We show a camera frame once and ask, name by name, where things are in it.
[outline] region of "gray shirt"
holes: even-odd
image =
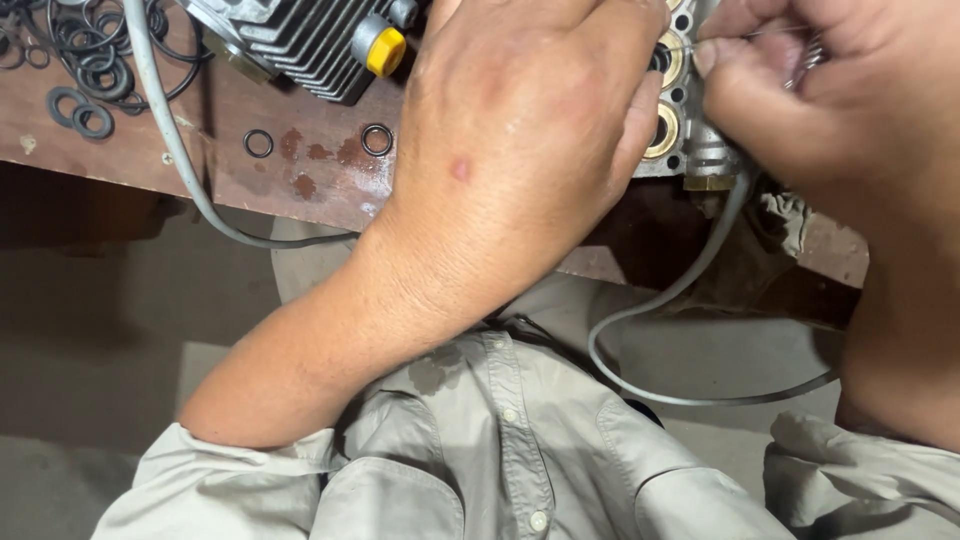
[[[464,335],[270,453],[174,424],[95,540],[960,537],[960,458],[782,415],[767,507],[551,351]]]

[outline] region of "gray cable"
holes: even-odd
[[[592,330],[590,330],[590,334],[587,338],[587,350],[590,354],[590,359],[593,360],[594,364],[596,364],[597,369],[599,369],[604,375],[609,377],[610,380],[615,382],[624,390],[636,394],[641,398],[671,405],[738,406],[768,404],[787,400],[797,396],[802,396],[807,392],[816,390],[817,388],[825,386],[836,380],[836,375],[832,371],[828,371],[814,380],[809,380],[803,384],[794,386],[793,388],[781,390],[779,392],[773,392],[770,394],[763,394],[761,396],[702,400],[674,398],[672,396],[664,396],[661,394],[648,392],[621,379],[613,371],[611,371],[606,364],[604,364],[603,358],[600,357],[600,354],[597,351],[597,336],[600,335],[600,332],[603,331],[604,328],[617,321],[626,319],[627,317],[633,317],[634,315],[639,315],[641,313],[648,313],[654,309],[657,309],[658,307],[662,307],[667,302],[677,298],[680,293],[686,290],[687,287],[691,286],[695,281],[697,281],[704,271],[707,270],[707,267],[710,265],[710,263],[716,258],[717,253],[720,252],[720,248],[723,246],[723,243],[727,240],[727,236],[730,235],[733,224],[736,222],[737,214],[740,213],[740,211],[743,209],[743,205],[747,202],[747,196],[750,194],[750,188],[752,184],[753,178],[749,173],[741,172],[739,175],[737,175],[736,185],[733,187],[730,197],[727,199],[727,206],[720,215],[720,219],[717,220],[716,227],[713,229],[713,233],[710,235],[707,245],[704,247],[704,251],[699,257],[697,257],[697,259],[693,262],[693,265],[690,266],[686,273],[684,273],[672,285],[667,287],[666,290],[661,292],[661,294],[657,295],[656,298],[639,306],[618,311],[617,313],[614,313],[613,315],[600,321],[595,327],[593,327]]]
[[[150,42],[150,31],[147,27],[147,14],[143,0],[127,0],[124,2],[124,12],[127,15],[127,28],[130,33],[130,43],[133,49],[133,57],[136,59],[136,69],[140,74],[140,82],[143,84],[147,100],[150,102],[150,110],[154,114],[156,125],[160,128],[163,140],[167,144],[167,149],[174,158],[174,165],[180,172],[180,178],[186,186],[194,203],[210,222],[221,233],[226,234],[234,240],[260,248],[270,248],[275,250],[295,249],[327,242],[337,242],[349,238],[356,238],[357,233],[334,234],[331,236],[317,236],[314,238],[305,238],[303,240],[271,240],[261,238],[252,234],[244,233],[231,227],[206,196],[204,186],[197,180],[197,175],[193,171],[193,164],[190,162],[190,156],[183,145],[183,139],[180,138],[180,132],[177,130],[177,123],[170,112],[170,104],[163,92],[163,84],[160,82],[160,75],[156,71],[156,60],[154,59],[154,45]]]

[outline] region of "floor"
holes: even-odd
[[[272,219],[223,209],[269,234]],[[136,459],[199,380],[279,305],[269,252],[221,236],[192,212],[105,259],[0,252],[0,538],[89,538]],[[835,335],[783,320],[704,313],[624,338],[627,380],[684,396],[792,386],[822,372]],[[778,412],[829,418],[836,385],[736,409],[662,407],[667,429],[762,499],[762,456]]]

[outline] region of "yellow cap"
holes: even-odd
[[[388,28],[373,41],[367,53],[367,69],[377,77],[390,77],[407,52],[407,40],[396,28]]]

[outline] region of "shirt sleeve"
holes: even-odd
[[[797,538],[960,536],[960,455],[795,413],[771,432],[767,509]]]
[[[264,453],[205,443],[173,424],[92,540],[303,540],[320,499],[318,475],[346,463],[332,441],[333,430],[323,430]]]

